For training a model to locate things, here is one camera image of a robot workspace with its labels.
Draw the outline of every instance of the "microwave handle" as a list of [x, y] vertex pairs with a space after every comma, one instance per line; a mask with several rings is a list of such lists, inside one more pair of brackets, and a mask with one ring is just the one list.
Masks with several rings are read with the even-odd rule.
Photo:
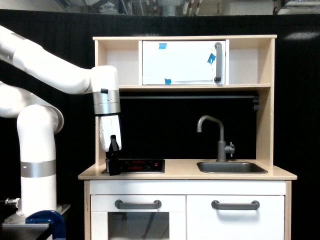
[[219, 84], [222, 79], [222, 44], [217, 42], [214, 47], [216, 49], [216, 73], [214, 83]]
[[135, 203], [135, 202], [123, 202], [117, 200], [114, 202], [117, 209], [136, 209], [136, 210], [152, 210], [161, 208], [161, 201], [155, 200], [153, 203]]
[[256, 200], [251, 203], [220, 203], [214, 200], [211, 206], [216, 210], [258, 210], [260, 203]]

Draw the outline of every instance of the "sink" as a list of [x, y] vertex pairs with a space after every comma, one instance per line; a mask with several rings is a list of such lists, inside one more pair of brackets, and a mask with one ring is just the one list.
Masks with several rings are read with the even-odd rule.
[[268, 171], [251, 162], [198, 162], [203, 173], [209, 174], [266, 174]]

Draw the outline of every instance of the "black backdrop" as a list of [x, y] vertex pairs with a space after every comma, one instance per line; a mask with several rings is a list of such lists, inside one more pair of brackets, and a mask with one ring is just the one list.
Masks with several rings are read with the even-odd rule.
[[[320, 237], [316, 197], [317, 168], [320, 167], [317, 159], [319, 20], [319, 15], [139, 17], [0, 10], [0, 25], [86, 69], [94, 67], [94, 36], [276, 34], [274, 164], [298, 175], [298, 180], [292, 184], [294, 240]], [[3, 61], [0, 62], [0, 81], [36, 94], [63, 113], [65, 125], [55, 136], [57, 201], [71, 204], [71, 215], [66, 222], [67, 239], [83, 239], [84, 190], [78, 175], [95, 161], [92, 96], [65, 94]], [[199, 117], [209, 114], [224, 122], [225, 138], [235, 143], [236, 158], [254, 158], [255, 113], [249, 110], [251, 102], [241, 102], [239, 105], [244, 107], [240, 109], [239, 101], [197, 100], [196, 104], [187, 100], [164, 101], [125, 99], [121, 102], [121, 157], [214, 158], [216, 153], [210, 146], [216, 146], [218, 140], [218, 134], [212, 134], [215, 127], [206, 126], [204, 131], [208, 133], [202, 135], [205, 140], [195, 134]], [[214, 105], [233, 107], [221, 112], [212, 108]], [[245, 141], [241, 131], [248, 133]], [[20, 196], [16, 119], [0, 118], [0, 140], [0, 199], [16, 198]]]

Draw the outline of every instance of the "black stovetop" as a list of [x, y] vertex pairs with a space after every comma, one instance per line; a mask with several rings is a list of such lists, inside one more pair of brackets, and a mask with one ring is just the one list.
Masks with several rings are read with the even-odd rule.
[[[109, 174], [108, 160], [103, 174]], [[122, 174], [163, 174], [165, 172], [164, 159], [119, 159]]]

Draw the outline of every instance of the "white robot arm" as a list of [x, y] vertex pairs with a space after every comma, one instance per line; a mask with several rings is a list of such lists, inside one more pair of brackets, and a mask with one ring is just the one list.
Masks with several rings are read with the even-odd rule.
[[68, 94], [93, 94], [99, 116], [101, 146], [106, 152], [121, 150], [120, 96], [113, 66], [77, 67], [45, 51], [40, 45], [0, 26], [0, 59]]
[[54, 134], [62, 113], [33, 93], [0, 81], [0, 117], [17, 118], [20, 143], [21, 204], [18, 216], [57, 209]]

